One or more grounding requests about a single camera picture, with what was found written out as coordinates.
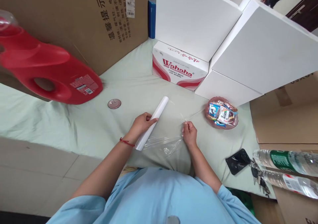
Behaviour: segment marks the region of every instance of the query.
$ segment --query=floor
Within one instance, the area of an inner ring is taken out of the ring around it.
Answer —
[[[100,162],[0,138],[0,211],[51,217]]]

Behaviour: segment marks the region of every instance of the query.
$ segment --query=red string bracelet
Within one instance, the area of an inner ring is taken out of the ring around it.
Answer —
[[[123,142],[123,143],[125,143],[125,144],[127,144],[127,145],[129,145],[129,146],[131,146],[131,147],[135,147],[135,145],[130,144],[128,141],[124,141],[124,140],[122,139],[122,137],[121,137],[119,140],[120,140],[120,142]]]

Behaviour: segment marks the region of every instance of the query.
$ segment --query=bed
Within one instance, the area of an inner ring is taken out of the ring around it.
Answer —
[[[0,136],[51,146],[81,155],[104,158],[120,137],[129,130],[134,118],[152,113],[164,96],[169,102],[151,136],[156,138],[181,135],[182,123],[190,120],[198,129],[197,143],[226,187],[264,196],[254,185],[249,167],[233,176],[225,158],[244,148],[251,157],[258,149],[249,103],[238,107],[239,123],[232,130],[217,130],[204,117],[207,99],[194,92],[152,75],[152,47],[148,39],[103,73],[104,90],[93,100],[81,105],[45,102],[0,84]],[[108,108],[111,99],[121,106]],[[191,160],[183,141],[167,156],[162,146],[134,150],[128,165],[161,166],[189,174]],[[270,198],[275,198],[272,187]]]

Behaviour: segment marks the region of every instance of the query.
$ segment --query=light blue shirt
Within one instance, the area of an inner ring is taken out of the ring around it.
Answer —
[[[57,223],[259,224],[242,202],[223,185],[216,195],[210,186],[197,177],[153,167],[121,177],[107,202],[98,196],[69,200],[48,221],[48,224]]]

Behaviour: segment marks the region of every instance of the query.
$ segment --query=bottle handle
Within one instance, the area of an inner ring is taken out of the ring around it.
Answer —
[[[56,81],[52,81],[52,80],[50,80],[50,81],[55,86],[55,89],[52,91],[46,91],[45,89],[41,88],[34,81],[33,78],[25,79],[25,80],[21,81],[21,83],[24,86],[26,86],[28,89],[30,89],[31,91],[36,93],[37,95],[44,97],[44,98],[47,98],[47,99],[50,99],[50,100],[61,101],[61,100],[66,100],[66,99],[70,98],[71,92],[63,84],[56,82]]]

